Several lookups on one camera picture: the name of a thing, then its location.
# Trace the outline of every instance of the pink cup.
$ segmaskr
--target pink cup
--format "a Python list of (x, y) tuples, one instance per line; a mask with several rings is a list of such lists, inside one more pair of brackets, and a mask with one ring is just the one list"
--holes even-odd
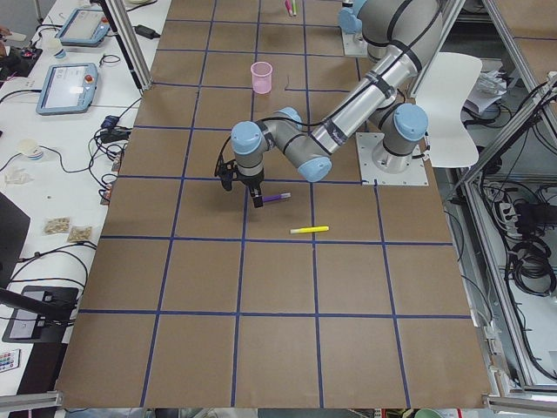
[(272, 66), (260, 61), (252, 64), (252, 87), (258, 94), (266, 94), (272, 88)]

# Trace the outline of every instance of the yellow marker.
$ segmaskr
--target yellow marker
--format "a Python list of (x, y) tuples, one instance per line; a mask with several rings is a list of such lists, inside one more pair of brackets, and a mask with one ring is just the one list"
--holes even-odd
[(291, 229), (290, 233), (323, 233), (328, 230), (328, 226), (308, 226), (307, 228)]

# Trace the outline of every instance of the blue cap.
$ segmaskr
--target blue cap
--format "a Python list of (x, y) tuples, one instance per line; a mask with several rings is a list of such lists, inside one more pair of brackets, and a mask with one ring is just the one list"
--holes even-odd
[[(284, 113), (290, 119), (294, 119), (298, 122), (302, 121), (302, 118), (299, 116), (298, 112), (293, 107), (284, 107), (278, 112)], [(302, 125), (300, 124), (296, 124), (296, 126), (298, 127), (298, 129), (302, 129)]]
[(358, 17), (359, 11), (364, 7), (364, 4), (367, 3), (368, 0), (354, 0), (354, 5), (352, 6), (352, 12), (354, 13), (355, 17)]
[(232, 149), (239, 155), (254, 152), (262, 140), (263, 132), (253, 122), (240, 122), (232, 128)]
[(345, 33), (358, 33), (362, 30), (362, 21), (354, 16), (351, 7), (343, 7), (338, 15), (340, 29)]
[(419, 141), (427, 131), (427, 115), (416, 104), (404, 103), (394, 111), (394, 126), (405, 139)]
[(331, 160), (328, 157), (316, 157), (298, 167), (298, 172), (304, 176), (307, 181), (315, 183), (326, 176), (331, 170), (331, 167)]

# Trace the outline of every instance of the purple marker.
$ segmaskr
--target purple marker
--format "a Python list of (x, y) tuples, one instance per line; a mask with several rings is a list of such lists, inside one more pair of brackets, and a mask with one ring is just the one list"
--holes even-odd
[(264, 196), (263, 203), (273, 202), (274, 200), (282, 200), (290, 198), (290, 193), (273, 194), (272, 196)]

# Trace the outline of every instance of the blue and white tablet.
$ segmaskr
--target blue and white tablet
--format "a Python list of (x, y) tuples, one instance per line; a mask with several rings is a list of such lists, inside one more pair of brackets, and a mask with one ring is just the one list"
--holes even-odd
[(66, 46), (97, 46), (110, 28), (102, 10), (75, 9), (56, 37)]
[(37, 103), (39, 115), (83, 113), (91, 105), (97, 88), (96, 65), (51, 65)]

